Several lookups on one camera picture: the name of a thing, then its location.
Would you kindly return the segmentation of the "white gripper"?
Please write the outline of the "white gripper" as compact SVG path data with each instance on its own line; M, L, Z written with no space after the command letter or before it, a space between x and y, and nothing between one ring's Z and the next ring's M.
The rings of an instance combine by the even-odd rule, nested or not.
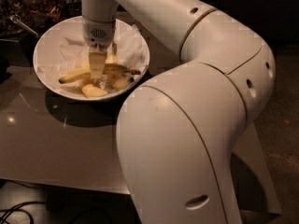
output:
M91 79L98 80L104 74L107 49L114 40L116 22L98 22L82 18L82 36L89 47L88 60Z

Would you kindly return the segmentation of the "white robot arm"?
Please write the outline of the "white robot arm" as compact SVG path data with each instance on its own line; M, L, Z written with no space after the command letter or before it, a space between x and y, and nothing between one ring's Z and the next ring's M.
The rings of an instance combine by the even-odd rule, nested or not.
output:
M142 224L242 224L231 176L239 136L274 88L267 43L199 0L82 0L83 36L108 46L124 8L179 58L121 107L116 140Z

